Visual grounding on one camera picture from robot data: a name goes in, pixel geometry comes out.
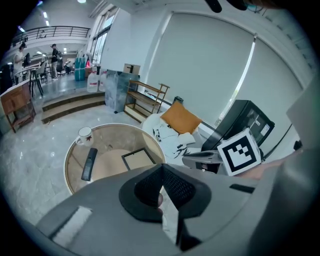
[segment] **wooden step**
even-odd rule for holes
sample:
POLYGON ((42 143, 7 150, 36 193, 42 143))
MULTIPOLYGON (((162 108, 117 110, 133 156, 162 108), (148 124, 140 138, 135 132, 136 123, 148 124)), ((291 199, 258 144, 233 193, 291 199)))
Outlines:
POLYGON ((91 97, 82 100, 73 101, 67 104, 46 110, 42 113, 42 123, 47 124, 50 121, 64 117, 68 114, 93 108, 105 104, 105 96, 91 97))
POLYGON ((96 97, 101 97, 101 96, 105 96, 105 93, 100 92, 100 91, 94 92, 94 93, 89 93, 87 91, 77 93, 77 94, 73 93, 73 94, 69 94, 69 95, 55 98, 55 99, 52 99, 52 100, 45 102, 42 106, 42 110, 43 110, 43 112, 45 112, 45 111, 51 110, 53 108, 68 104, 68 103, 82 101, 82 100, 96 98, 96 97))

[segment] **plastic bottle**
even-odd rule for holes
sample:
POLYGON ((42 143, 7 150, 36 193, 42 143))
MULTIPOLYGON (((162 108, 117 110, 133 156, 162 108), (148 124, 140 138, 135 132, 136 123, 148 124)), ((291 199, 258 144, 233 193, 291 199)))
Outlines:
POLYGON ((100 84, 99 84, 99 91, 105 92, 106 91, 106 80, 107 80, 107 71, 103 71, 100 77, 100 84))
POLYGON ((92 72, 88 76, 86 90, 88 93, 96 93, 98 91, 98 76, 97 71, 94 68, 92 68, 92 72))

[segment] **chair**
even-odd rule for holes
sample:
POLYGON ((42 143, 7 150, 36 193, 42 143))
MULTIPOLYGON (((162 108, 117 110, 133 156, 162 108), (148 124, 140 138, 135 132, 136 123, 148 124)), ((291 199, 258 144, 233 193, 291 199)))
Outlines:
POLYGON ((36 82, 38 89, 40 91, 41 96, 44 95, 44 91, 42 89, 41 85, 41 75, 45 75, 45 68, 46 68, 46 62, 43 61, 40 64, 40 67, 34 70, 31 70, 30 72, 30 89, 31 89, 31 95, 34 96, 34 82, 36 82))

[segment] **cable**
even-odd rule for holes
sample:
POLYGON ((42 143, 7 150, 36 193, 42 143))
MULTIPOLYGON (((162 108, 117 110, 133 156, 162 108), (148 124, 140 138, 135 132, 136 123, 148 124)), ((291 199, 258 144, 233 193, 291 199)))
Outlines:
POLYGON ((276 147, 280 144, 280 142, 282 142, 282 140, 284 139, 284 137, 287 135, 287 133, 289 132, 290 128, 291 128, 292 124, 290 124, 288 130, 286 130, 285 134, 282 136, 282 138, 279 140, 279 142, 265 155, 265 157, 262 159, 263 161, 265 161, 272 153, 273 151, 275 151, 276 147))

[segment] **railing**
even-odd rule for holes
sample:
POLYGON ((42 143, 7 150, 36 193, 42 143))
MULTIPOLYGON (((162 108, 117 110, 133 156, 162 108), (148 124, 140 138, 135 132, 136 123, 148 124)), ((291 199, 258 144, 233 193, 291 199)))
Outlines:
POLYGON ((43 26, 16 34, 11 43, 11 47, 19 45, 23 41, 32 41, 52 37, 80 37, 86 38, 90 28, 80 26, 43 26))

